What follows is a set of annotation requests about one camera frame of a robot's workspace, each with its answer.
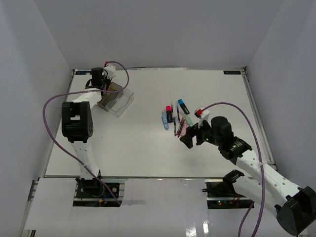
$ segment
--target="highlighter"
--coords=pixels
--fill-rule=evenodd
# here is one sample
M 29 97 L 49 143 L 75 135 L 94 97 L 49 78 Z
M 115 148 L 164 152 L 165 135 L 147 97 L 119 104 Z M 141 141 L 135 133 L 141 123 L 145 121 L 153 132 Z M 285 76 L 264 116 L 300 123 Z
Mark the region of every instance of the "highlighter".
M 182 108 L 183 112 L 188 115 L 190 112 L 187 108 L 187 106 L 184 104 L 183 100 L 178 100 L 178 104 L 180 105 L 180 107 Z

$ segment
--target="gray wall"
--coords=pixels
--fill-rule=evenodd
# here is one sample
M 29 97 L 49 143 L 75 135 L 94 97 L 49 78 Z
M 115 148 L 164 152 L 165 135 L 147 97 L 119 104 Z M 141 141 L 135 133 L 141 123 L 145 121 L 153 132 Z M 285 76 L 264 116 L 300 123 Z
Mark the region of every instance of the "gray wall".
M 71 70 L 33 0 L 0 0 L 0 236 L 17 237 L 51 141 L 41 110 Z M 48 110 L 56 129 L 60 100 Z
M 249 65 L 281 174 L 316 189 L 316 3 L 286 0 Z M 316 236 L 316 223 L 309 229 Z
M 72 69 L 249 64 L 283 0 L 35 0 Z

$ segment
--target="white table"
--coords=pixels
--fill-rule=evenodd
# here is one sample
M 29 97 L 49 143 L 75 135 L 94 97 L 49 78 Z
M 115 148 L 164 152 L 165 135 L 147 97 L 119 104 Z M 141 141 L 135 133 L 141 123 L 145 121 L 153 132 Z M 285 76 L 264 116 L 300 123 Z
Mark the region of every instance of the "white table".
M 262 145 L 242 75 L 224 75 L 223 71 L 206 70 L 128 70 L 134 92 L 134 102 L 120 118 L 98 106 L 92 108 L 94 133 L 92 147 L 103 176 L 116 177 L 223 177 L 235 166 L 225 160 L 218 148 L 202 144 L 187 149 L 173 135 L 173 126 L 165 131 L 161 112 L 171 101 L 183 99 L 195 123 L 194 110 L 215 102 L 230 102 L 241 107 L 249 117 L 260 141 L 263 161 L 267 150 Z M 114 81 L 125 85 L 124 71 L 117 71 Z M 70 91 L 84 90 L 90 75 L 74 76 Z M 79 95 L 68 97 L 74 100 Z M 211 118 L 225 116 L 236 136 L 256 149 L 252 133 L 242 114 L 230 106 L 211 109 Z M 61 129 L 56 139 L 75 153 L 63 137 Z M 79 165 L 54 145 L 46 177 L 79 176 Z

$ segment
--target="clear plastic container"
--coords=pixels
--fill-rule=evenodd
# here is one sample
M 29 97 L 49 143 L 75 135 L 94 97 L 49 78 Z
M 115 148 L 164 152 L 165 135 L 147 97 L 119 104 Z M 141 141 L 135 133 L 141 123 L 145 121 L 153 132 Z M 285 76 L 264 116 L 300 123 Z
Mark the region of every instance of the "clear plastic container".
M 122 86 L 112 82 L 109 86 L 110 91 L 118 91 Z M 103 95 L 98 106 L 110 114 L 120 117 L 127 107 L 134 101 L 134 92 L 124 89 L 119 93 L 107 93 Z

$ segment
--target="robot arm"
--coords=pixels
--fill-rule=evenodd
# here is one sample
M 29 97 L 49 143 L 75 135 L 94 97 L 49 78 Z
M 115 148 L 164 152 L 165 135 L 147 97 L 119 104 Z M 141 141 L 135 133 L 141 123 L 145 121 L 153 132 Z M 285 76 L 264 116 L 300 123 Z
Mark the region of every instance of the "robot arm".
M 261 202 L 261 169 L 265 175 L 265 208 L 271 212 L 279 224 L 291 235 L 297 236 L 316 219 L 316 193 L 309 186 L 304 189 L 285 179 L 268 164 L 261 164 L 257 154 L 242 139 L 235 137 L 231 124 L 225 117 L 215 117 L 211 126 L 207 122 L 209 112 L 197 111 L 199 123 L 188 127 L 186 135 L 180 138 L 189 149 L 193 147 L 193 137 L 197 145 L 204 142 L 218 146 L 221 155 L 234 165 L 249 173 L 257 182 L 250 180 L 240 171 L 227 174 L 223 181 L 235 192 Z
M 112 78 L 115 76 L 115 67 L 108 64 L 105 68 L 92 68 L 90 79 L 86 85 L 86 91 L 93 89 L 107 90 Z M 62 133 L 71 142 L 76 157 L 97 177 L 101 172 L 95 162 L 91 139 L 93 134 L 93 121 L 91 109 L 103 96 L 103 92 L 90 91 L 79 98 L 62 104 Z M 80 179 L 76 181 L 81 184 L 85 192 L 98 197 L 103 193 L 104 187 L 87 172 L 83 165 L 80 165 Z

